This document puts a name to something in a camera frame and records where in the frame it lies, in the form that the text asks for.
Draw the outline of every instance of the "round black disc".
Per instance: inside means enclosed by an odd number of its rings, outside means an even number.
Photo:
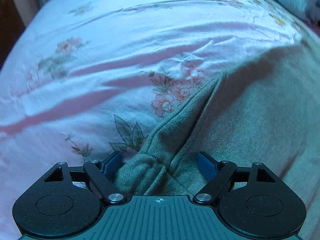
[[[62,238],[91,226],[100,215],[100,209],[100,201],[87,189],[60,185],[26,191],[15,202],[12,215],[24,234]]]
[[[295,194],[275,187],[275,183],[270,183],[230,191],[220,200],[221,218],[232,230],[250,238],[279,239],[292,235],[304,222],[305,205]]]

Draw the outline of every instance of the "black cutout hole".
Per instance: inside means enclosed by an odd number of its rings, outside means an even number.
[[[264,169],[259,168],[257,174],[257,181],[259,182],[276,182]]]
[[[44,182],[63,181],[62,168],[57,168]]]
[[[83,171],[70,171],[72,182],[87,182],[88,178]]]
[[[234,175],[234,182],[248,182],[250,172],[248,171],[237,171]]]

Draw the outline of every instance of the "bed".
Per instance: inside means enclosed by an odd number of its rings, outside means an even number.
[[[0,72],[0,239],[20,237],[13,203],[55,163],[130,162],[217,72],[305,33],[273,0],[46,3]]]

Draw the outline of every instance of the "pink flower print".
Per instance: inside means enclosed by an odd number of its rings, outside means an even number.
[[[174,88],[172,88],[171,94],[174,95],[180,103],[190,96],[191,90],[193,89],[189,80],[176,81],[173,85]]]
[[[80,45],[80,39],[68,39],[58,44],[57,51],[62,52],[63,54],[71,54]]]
[[[156,95],[156,100],[152,101],[151,105],[155,109],[155,114],[159,117],[164,117],[165,113],[173,112],[173,107],[176,105],[176,100],[170,94]]]
[[[186,71],[186,76],[188,77],[187,79],[192,78],[194,81],[198,81],[205,77],[205,73],[203,70],[196,69],[193,66],[189,66]]]

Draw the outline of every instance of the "metal pivot screw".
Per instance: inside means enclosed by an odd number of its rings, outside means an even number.
[[[211,196],[207,193],[200,193],[196,196],[196,199],[199,201],[199,202],[207,202],[209,200],[211,200]]]
[[[121,200],[124,199],[124,196],[122,194],[119,194],[119,193],[113,193],[111,195],[108,196],[108,199],[111,201],[111,202],[120,202]]]

